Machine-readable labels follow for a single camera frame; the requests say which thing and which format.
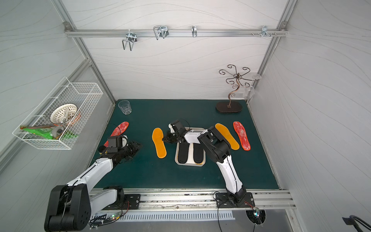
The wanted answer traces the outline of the white storage box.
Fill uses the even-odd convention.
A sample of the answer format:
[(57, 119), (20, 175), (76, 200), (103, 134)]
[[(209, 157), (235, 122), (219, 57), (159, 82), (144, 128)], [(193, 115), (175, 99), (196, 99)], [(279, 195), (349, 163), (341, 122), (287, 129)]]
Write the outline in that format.
[(185, 127), (187, 130), (187, 133), (185, 134), (185, 142), (189, 143), (189, 150), (188, 150), (188, 160), (185, 164), (180, 164), (178, 162), (178, 150), (179, 150), (179, 144), (176, 143), (176, 152), (175, 152), (175, 162), (178, 165), (182, 166), (195, 166), (195, 167), (202, 167), (205, 164), (206, 160), (206, 154), (205, 151), (203, 151), (203, 163), (202, 164), (196, 164), (193, 160), (193, 144), (201, 144), (198, 137), (202, 134), (202, 132), (205, 131), (204, 128), (194, 128), (194, 127)]

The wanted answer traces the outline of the red insole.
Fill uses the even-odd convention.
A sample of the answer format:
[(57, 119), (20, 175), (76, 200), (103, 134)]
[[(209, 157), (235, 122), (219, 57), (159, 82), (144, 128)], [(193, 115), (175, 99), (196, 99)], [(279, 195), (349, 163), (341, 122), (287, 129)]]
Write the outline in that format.
[(123, 133), (126, 131), (128, 126), (129, 126), (129, 123), (127, 121), (116, 126), (116, 128), (113, 130), (111, 136), (107, 139), (104, 146), (106, 148), (115, 147), (116, 145), (120, 143), (121, 140), (123, 141), (122, 145), (124, 145), (128, 137), (126, 135), (123, 135)]
[(241, 146), (242, 146), (243, 150), (250, 151), (251, 150), (251, 145), (248, 141), (246, 130), (245, 130), (244, 126), (242, 125), (242, 123), (240, 123), (239, 121), (235, 121), (235, 122), (233, 122), (233, 127), (234, 127), (234, 130), (239, 137), (239, 140), (240, 140), (240, 143), (241, 143)]

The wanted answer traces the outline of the orange insole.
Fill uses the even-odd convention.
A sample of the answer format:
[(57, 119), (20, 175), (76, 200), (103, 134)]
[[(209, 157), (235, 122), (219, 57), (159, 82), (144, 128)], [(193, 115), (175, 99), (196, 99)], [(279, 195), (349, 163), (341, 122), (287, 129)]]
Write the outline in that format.
[(167, 151), (163, 141), (164, 135), (161, 128), (155, 128), (152, 133), (152, 141), (155, 145), (157, 157), (163, 159), (167, 156)]
[(238, 144), (238, 142), (235, 140), (235, 138), (232, 136), (232, 134), (230, 133), (229, 129), (220, 124), (220, 123), (217, 123), (215, 125), (215, 128), (224, 136), (224, 138), (229, 142), (229, 144), (231, 145), (231, 149), (232, 150), (238, 150), (240, 148), (240, 145)]

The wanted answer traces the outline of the black insole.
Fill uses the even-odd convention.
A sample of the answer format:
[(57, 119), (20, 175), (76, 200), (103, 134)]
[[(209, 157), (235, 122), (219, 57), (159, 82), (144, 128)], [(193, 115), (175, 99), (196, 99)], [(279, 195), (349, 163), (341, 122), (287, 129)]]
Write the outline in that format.
[(203, 157), (203, 148), (201, 144), (193, 144), (193, 160), (196, 164), (202, 164)]
[(182, 142), (179, 144), (178, 150), (178, 162), (180, 164), (185, 164), (188, 160), (188, 150), (189, 150), (189, 143)]

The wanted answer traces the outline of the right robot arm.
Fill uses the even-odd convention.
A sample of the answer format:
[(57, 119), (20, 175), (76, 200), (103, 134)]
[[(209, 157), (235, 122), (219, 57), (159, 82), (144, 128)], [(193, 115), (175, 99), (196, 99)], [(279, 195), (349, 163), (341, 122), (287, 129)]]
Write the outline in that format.
[(231, 150), (238, 150), (239, 144), (226, 126), (217, 123), (208, 129), (194, 130), (184, 127), (176, 120), (169, 124), (169, 130), (162, 141), (198, 145), (217, 164), (225, 180), (229, 201), (237, 205), (244, 200), (246, 189), (237, 175), (231, 157)]

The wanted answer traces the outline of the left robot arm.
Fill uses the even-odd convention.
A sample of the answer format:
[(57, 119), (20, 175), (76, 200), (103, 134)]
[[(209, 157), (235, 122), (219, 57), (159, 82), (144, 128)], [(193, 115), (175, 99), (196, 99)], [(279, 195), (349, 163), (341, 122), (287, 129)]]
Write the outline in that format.
[(130, 161), (141, 144), (127, 136), (108, 138), (108, 145), (99, 147), (100, 157), (82, 174), (65, 185), (55, 186), (50, 193), (45, 216), (47, 232), (81, 231), (112, 224), (130, 209), (138, 209), (140, 195), (126, 196), (122, 186), (110, 186), (90, 196), (92, 189), (119, 164)]

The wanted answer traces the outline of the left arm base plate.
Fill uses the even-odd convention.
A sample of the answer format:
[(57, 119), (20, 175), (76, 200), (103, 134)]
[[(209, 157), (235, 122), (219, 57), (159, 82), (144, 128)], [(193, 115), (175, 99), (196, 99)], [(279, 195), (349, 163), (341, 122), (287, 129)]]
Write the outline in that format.
[(126, 194), (123, 197), (118, 196), (113, 204), (108, 205), (103, 210), (137, 210), (139, 209), (140, 199), (140, 194)]

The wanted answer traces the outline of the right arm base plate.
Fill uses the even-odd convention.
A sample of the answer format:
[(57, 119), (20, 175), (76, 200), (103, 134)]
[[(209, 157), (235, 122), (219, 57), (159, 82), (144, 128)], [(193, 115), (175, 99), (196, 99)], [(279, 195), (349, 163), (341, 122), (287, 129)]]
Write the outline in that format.
[(213, 193), (213, 198), (218, 208), (254, 208), (255, 201), (251, 192), (247, 192), (244, 198), (235, 203), (233, 199), (224, 192), (216, 191)]

